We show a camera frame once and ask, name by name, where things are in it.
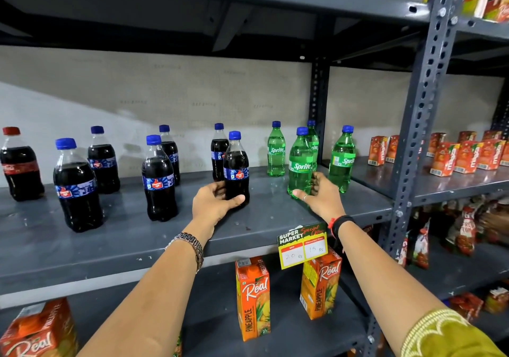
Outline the person's left hand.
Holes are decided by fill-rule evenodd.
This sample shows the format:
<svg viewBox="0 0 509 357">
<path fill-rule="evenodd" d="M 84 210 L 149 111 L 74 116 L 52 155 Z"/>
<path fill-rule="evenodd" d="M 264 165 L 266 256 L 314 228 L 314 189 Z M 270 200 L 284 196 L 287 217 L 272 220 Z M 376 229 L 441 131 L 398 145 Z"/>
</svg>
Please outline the person's left hand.
<svg viewBox="0 0 509 357">
<path fill-rule="evenodd" d="M 217 196 L 226 194 L 225 181 L 213 182 L 200 187 L 192 203 L 193 220 L 205 227 L 214 227 L 226 214 L 217 213 Z"/>
</svg>

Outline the person's right hand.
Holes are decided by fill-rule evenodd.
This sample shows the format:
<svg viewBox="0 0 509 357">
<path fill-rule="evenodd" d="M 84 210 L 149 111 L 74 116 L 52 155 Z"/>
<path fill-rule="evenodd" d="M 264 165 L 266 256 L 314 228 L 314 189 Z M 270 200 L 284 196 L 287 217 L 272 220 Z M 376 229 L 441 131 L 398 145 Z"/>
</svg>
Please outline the person's right hand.
<svg viewBox="0 0 509 357">
<path fill-rule="evenodd" d="M 311 209 L 323 221 L 346 215 L 340 198 L 339 188 L 321 172 L 313 172 L 311 189 L 316 192 L 316 206 Z"/>
</svg>

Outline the black and red wristband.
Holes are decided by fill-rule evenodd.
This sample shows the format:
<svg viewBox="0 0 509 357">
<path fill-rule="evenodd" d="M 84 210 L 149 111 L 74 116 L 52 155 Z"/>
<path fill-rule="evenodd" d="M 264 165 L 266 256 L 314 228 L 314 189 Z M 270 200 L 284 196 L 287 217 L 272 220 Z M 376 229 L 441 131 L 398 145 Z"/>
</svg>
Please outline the black and red wristband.
<svg viewBox="0 0 509 357">
<path fill-rule="evenodd" d="M 339 231 L 340 228 L 346 223 L 352 223 L 353 225 L 357 226 L 354 219 L 349 215 L 343 215 L 336 218 L 332 218 L 328 222 L 327 229 L 332 238 L 328 240 L 328 243 L 331 245 L 334 251 L 341 252 L 343 250 L 342 244 L 340 242 Z"/>
</svg>

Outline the red and green juice carton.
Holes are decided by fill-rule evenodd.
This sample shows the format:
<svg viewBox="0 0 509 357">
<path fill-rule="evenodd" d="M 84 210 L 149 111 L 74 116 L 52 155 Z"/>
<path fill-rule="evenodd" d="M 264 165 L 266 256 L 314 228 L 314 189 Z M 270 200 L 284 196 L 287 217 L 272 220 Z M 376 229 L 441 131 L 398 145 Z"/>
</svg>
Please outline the red and green juice carton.
<svg viewBox="0 0 509 357">
<path fill-rule="evenodd" d="M 463 0 L 463 16 L 482 19 L 489 0 Z"/>
<path fill-rule="evenodd" d="M 482 18 L 497 23 L 509 22 L 509 0 L 488 1 Z"/>
</svg>

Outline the yellow shelf price tag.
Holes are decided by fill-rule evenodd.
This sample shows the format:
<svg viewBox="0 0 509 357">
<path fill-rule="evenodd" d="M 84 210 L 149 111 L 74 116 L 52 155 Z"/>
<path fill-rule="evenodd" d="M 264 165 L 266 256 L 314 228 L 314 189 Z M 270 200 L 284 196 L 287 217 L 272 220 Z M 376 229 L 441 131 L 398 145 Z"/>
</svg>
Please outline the yellow shelf price tag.
<svg viewBox="0 0 509 357">
<path fill-rule="evenodd" d="M 326 223 L 298 226 L 277 236 L 281 269 L 328 254 Z"/>
</svg>

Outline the person's right forearm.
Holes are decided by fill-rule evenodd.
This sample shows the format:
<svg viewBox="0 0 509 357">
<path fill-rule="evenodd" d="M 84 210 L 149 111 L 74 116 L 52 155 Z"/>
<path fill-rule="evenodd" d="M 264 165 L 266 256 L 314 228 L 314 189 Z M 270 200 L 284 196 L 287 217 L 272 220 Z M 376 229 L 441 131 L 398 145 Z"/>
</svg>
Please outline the person's right forearm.
<svg viewBox="0 0 509 357">
<path fill-rule="evenodd" d="M 396 357 L 410 330 L 424 315 L 446 306 L 351 221 L 339 228 L 362 293 Z"/>
</svg>

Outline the blue-capped dark cola bottle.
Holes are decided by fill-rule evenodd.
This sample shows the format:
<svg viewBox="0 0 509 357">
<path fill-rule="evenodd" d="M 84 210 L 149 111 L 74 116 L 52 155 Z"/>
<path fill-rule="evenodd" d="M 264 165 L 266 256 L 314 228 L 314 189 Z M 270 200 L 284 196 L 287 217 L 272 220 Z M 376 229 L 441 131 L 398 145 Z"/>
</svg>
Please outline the blue-capped dark cola bottle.
<svg viewBox="0 0 509 357">
<path fill-rule="evenodd" d="M 236 207 L 245 207 L 250 200 L 249 193 L 249 160 L 245 149 L 241 145 L 241 132 L 229 132 L 229 147 L 223 160 L 223 174 L 225 178 L 226 199 L 233 199 L 244 195 L 245 200 Z"/>
</svg>

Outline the olive green embroidered sleeve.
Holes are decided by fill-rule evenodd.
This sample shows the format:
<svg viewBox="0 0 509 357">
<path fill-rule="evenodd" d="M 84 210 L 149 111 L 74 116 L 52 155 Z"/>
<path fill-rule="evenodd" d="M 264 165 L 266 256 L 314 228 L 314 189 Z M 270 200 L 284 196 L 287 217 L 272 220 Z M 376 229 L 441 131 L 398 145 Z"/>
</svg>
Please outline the olive green embroidered sleeve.
<svg viewBox="0 0 509 357">
<path fill-rule="evenodd" d="M 400 357 L 507 357 L 480 329 L 456 311 L 436 309 L 410 329 Z"/>
</svg>

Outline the person's left forearm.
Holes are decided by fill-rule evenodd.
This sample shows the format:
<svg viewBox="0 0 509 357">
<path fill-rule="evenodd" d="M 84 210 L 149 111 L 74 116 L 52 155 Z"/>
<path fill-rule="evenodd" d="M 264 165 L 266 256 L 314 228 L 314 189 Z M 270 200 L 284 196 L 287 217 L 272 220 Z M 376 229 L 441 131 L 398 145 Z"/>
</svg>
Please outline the person's left forearm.
<svg viewBox="0 0 509 357">
<path fill-rule="evenodd" d="M 175 238 L 77 357 L 169 357 L 198 260 L 190 242 Z"/>
</svg>

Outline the red-capped cola bottle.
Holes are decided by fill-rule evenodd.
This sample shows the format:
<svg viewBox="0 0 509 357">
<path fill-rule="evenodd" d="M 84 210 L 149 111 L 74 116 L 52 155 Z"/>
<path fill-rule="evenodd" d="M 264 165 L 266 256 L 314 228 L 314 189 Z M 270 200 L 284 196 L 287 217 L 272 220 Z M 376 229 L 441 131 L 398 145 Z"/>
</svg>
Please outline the red-capped cola bottle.
<svg viewBox="0 0 509 357">
<path fill-rule="evenodd" d="M 34 150 L 25 143 L 18 127 L 4 127 L 0 163 L 11 197 L 17 202 L 41 199 L 45 188 Z"/>
</svg>

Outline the orange pineapple juice carton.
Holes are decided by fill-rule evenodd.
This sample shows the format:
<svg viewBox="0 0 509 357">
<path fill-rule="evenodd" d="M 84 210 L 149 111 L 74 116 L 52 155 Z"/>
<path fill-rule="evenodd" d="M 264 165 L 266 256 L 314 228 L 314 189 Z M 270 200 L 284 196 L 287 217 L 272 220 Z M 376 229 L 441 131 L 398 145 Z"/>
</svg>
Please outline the orange pineapple juice carton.
<svg viewBox="0 0 509 357">
<path fill-rule="evenodd" d="M 328 246 L 328 253 L 303 264 L 300 302 L 311 320 L 332 313 L 339 285 L 342 258 Z"/>
<path fill-rule="evenodd" d="M 247 342 L 271 332 L 270 277 L 263 258 L 235 262 L 238 322 Z"/>
<path fill-rule="evenodd" d="M 1 357 L 76 357 L 78 349 L 66 297 L 24 307 L 0 337 Z"/>
</svg>

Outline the row of small orange juice cartons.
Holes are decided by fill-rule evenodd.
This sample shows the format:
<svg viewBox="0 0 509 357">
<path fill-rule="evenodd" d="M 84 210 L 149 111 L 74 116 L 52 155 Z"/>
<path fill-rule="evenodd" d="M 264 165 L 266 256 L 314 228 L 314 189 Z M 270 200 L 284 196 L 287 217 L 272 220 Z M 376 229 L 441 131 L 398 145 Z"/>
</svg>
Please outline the row of small orange juice cartons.
<svg viewBox="0 0 509 357">
<path fill-rule="evenodd" d="M 461 131 L 456 140 L 447 141 L 447 134 L 434 132 L 427 147 L 421 140 L 416 160 L 420 160 L 422 150 L 423 164 L 416 164 L 415 170 L 424 169 L 432 176 L 450 177 L 454 173 L 474 174 L 477 170 L 494 171 L 501 166 L 509 167 L 509 141 L 503 138 L 502 131 L 487 130 L 480 138 L 475 131 Z M 368 150 L 368 167 L 396 167 L 399 148 L 403 139 L 399 135 L 375 136 Z"/>
</svg>

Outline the grey metal shelving rack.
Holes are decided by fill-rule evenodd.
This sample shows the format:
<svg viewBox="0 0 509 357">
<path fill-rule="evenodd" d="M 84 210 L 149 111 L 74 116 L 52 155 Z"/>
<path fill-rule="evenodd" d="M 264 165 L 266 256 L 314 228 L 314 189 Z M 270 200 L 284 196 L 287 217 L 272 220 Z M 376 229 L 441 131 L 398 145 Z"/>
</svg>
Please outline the grey metal shelving rack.
<svg viewBox="0 0 509 357">
<path fill-rule="evenodd" d="M 301 267 L 282 271 L 277 235 L 318 218 L 266 173 L 271 122 L 290 146 L 309 119 L 327 172 L 344 124 L 365 138 L 395 117 L 396 167 L 358 154 L 343 203 L 360 226 L 380 225 L 391 255 L 412 208 L 509 189 L 509 168 L 449 180 L 415 170 L 444 83 L 453 74 L 509 73 L 509 23 L 463 16 L 463 0 L 0 0 L 0 145 L 17 126 L 38 160 L 45 196 L 0 189 L 0 330 L 14 309 L 68 296 L 85 343 L 191 219 L 212 181 L 213 126 L 241 131 L 251 201 L 219 224 L 190 296 L 183 355 L 374 356 L 380 329 L 343 270 L 334 313 L 308 319 Z M 178 215 L 151 221 L 142 165 L 148 135 L 172 163 Z M 54 188 L 55 141 L 97 179 L 103 224 L 75 232 Z M 271 332 L 244 342 L 235 262 L 262 257 Z"/>
</svg>

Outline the green soda bottle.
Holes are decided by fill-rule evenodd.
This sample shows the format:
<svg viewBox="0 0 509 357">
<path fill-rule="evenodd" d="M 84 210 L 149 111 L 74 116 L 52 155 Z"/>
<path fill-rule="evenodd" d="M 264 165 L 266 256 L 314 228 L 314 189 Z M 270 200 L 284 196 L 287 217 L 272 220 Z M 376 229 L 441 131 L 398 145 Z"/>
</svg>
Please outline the green soda bottle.
<svg viewBox="0 0 509 357">
<path fill-rule="evenodd" d="M 267 174 L 271 177 L 283 177 L 285 174 L 286 142 L 281 131 L 281 122 L 272 122 L 272 131 L 268 137 Z"/>
<path fill-rule="evenodd" d="M 353 126 L 344 125 L 342 134 L 331 151 L 328 179 L 339 188 L 340 193 L 346 193 L 348 190 L 356 158 L 353 131 Z"/>
<path fill-rule="evenodd" d="M 318 152 L 319 152 L 319 136 L 315 129 L 316 123 L 315 120 L 308 120 L 308 136 L 307 141 L 309 148 L 313 153 L 313 165 L 311 168 L 312 172 L 317 170 L 317 160 L 318 160 Z"/>
<path fill-rule="evenodd" d="M 293 190 L 299 189 L 309 194 L 311 189 L 314 154 L 309 146 L 308 134 L 307 127 L 298 127 L 296 141 L 289 152 L 288 193 L 293 199 L 297 199 Z"/>
</svg>

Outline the pile of red snack packets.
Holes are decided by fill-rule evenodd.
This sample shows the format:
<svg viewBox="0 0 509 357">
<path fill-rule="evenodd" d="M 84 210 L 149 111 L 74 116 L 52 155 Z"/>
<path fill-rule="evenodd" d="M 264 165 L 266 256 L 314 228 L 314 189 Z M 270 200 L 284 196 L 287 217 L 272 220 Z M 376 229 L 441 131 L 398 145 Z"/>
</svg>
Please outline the pile of red snack packets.
<svg viewBox="0 0 509 357">
<path fill-rule="evenodd" d="M 395 259 L 429 268 L 431 238 L 447 251 L 471 257 L 481 243 L 509 249 L 509 193 L 481 194 L 411 209 Z"/>
</svg>

